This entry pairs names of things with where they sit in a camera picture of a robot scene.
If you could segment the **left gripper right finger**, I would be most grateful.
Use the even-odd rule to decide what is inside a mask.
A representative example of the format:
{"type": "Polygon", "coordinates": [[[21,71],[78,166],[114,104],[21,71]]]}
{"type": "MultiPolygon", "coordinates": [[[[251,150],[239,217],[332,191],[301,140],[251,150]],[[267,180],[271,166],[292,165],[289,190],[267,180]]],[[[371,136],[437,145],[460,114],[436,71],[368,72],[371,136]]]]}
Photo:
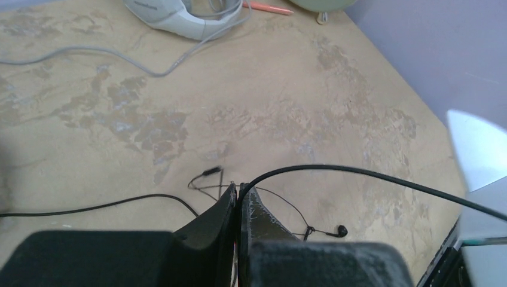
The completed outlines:
{"type": "Polygon", "coordinates": [[[266,208],[256,188],[238,203],[239,286],[413,286],[390,245],[303,241],[266,208]]]}

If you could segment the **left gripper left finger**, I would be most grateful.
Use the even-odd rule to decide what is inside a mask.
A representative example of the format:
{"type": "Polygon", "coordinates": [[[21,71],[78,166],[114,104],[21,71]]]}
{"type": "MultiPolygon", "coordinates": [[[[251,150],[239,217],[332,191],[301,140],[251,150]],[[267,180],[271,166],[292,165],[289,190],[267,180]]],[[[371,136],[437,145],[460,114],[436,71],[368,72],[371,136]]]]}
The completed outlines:
{"type": "Polygon", "coordinates": [[[2,286],[230,286],[236,186],[174,232],[40,231],[1,268],[2,286]]]}

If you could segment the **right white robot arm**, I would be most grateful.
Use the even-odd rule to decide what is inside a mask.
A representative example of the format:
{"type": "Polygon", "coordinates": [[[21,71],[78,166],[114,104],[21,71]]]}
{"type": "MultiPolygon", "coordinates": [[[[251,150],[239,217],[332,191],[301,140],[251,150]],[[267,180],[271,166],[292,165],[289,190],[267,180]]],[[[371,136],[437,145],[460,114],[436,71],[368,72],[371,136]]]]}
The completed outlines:
{"type": "MultiPolygon", "coordinates": [[[[506,130],[479,116],[447,112],[465,198],[506,213],[506,130]]],[[[473,286],[506,286],[506,221],[469,207],[459,218],[460,250],[473,286]]]]}

